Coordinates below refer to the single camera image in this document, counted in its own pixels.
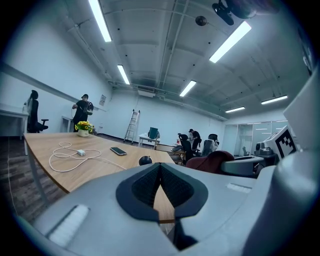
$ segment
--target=black ball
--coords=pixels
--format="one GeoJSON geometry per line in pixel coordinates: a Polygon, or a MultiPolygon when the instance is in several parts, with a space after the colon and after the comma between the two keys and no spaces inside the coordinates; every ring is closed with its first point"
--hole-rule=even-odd
{"type": "Polygon", "coordinates": [[[140,166],[144,166],[144,165],[147,165],[147,164],[152,164],[152,159],[150,156],[142,156],[140,159],[139,159],[139,165],[140,166]]]}
{"type": "Polygon", "coordinates": [[[195,18],[195,23],[197,23],[199,26],[207,25],[207,19],[203,16],[198,16],[195,18]]]}

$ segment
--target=potted plant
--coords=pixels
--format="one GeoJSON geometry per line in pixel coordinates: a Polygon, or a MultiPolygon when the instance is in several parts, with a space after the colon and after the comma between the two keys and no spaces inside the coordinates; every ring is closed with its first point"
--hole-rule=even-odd
{"type": "Polygon", "coordinates": [[[94,127],[95,126],[88,121],[80,121],[74,126],[80,137],[88,137],[89,133],[93,132],[94,127]]]}

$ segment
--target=person bending over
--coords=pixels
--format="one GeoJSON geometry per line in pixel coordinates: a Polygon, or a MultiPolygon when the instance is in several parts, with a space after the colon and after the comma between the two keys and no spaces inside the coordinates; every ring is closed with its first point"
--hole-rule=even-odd
{"type": "MultiPolygon", "coordinates": [[[[73,118],[73,123],[74,125],[76,125],[77,123],[81,122],[81,121],[87,121],[88,119],[88,115],[86,112],[86,107],[88,104],[88,94],[84,94],[81,99],[79,100],[76,104],[74,104],[72,106],[72,109],[76,109],[74,118],[73,118]]],[[[73,126],[73,132],[77,132],[77,130],[75,129],[75,126],[73,126]]]]}
{"type": "Polygon", "coordinates": [[[199,132],[197,132],[196,130],[190,129],[189,133],[192,133],[193,136],[193,144],[192,144],[192,150],[196,150],[198,145],[201,142],[201,137],[199,132]]]}

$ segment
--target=ceiling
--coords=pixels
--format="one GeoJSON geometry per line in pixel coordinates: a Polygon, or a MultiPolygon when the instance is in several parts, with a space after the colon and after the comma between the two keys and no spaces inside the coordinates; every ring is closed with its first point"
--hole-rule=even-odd
{"type": "Polygon", "coordinates": [[[213,63],[209,58],[243,21],[233,15],[234,25],[227,25],[211,7],[217,2],[100,0],[112,42],[104,41],[86,0],[63,1],[64,23],[115,88],[152,88],[162,100],[219,119],[286,107],[308,79],[297,26],[284,8],[256,15],[246,20],[252,29],[213,63]],[[208,24],[197,25],[197,16],[206,17],[208,24]],[[179,97],[190,80],[196,85],[179,97]],[[288,99],[261,105],[282,95],[288,99]],[[242,106],[245,110],[225,113],[242,106]]]}

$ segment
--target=fluorescent light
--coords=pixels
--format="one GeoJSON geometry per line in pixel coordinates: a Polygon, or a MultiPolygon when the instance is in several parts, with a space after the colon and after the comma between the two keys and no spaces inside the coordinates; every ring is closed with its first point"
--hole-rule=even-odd
{"type": "Polygon", "coordinates": [[[125,72],[125,70],[124,70],[124,66],[118,65],[118,69],[119,69],[119,71],[120,71],[120,73],[121,73],[121,76],[122,76],[124,82],[125,82],[127,85],[130,85],[129,80],[128,80],[127,76],[126,76],[126,72],[125,72]]]}
{"type": "Polygon", "coordinates": [[[93,15],[95,17],[96,23],[98,23],[99,29],[103,36],[105,42],[111,42],[111,37],[106,25],[104,15],[102,13],[99,0],[89,0],[93,15]]]}
{"type": "Polygon", "coordinates": [[[216,63],[220,58],[227,53],[241,38],[251,30],[249,24],[244,21],[240,26],[228,37],[227,40],[220,46],[220,48],[209,59],[216,63]]]}
{"type": "Polygon", "coordinates": [[[244,110],[245,107],[242,106],[242,107],[238,107],[238,108],[235,108],[235,109],[231,109],[231,110],[227,110],[226,113],[230,113],[230,112],[234,112],[234,111],[239,111],[239,110],[244,110]]]}
{"type": "Polygon", "coordinates": [[[284,99],[287,99],[287,98],[288,98],[288,96],[285,95],[285,96],[282,96],[282,97],[278,97],[278,98],[273,98],[273,99],[270,99],[270,100],[262,101],[261,104],[264,105],[264,104],[268,104],[268,103],[271,103],[271,102],[281,101],[281,100],[284,100],[284,99]]]}
{"type": "Polygon", "coordinates": [[[195,84],[196,81],[191,80],[190,83],[186,86],[186,88],[184,88],[184,90],[181,92],[180,96],[185,96],[191,90],[191,88],[195,86],[195,84]]]}

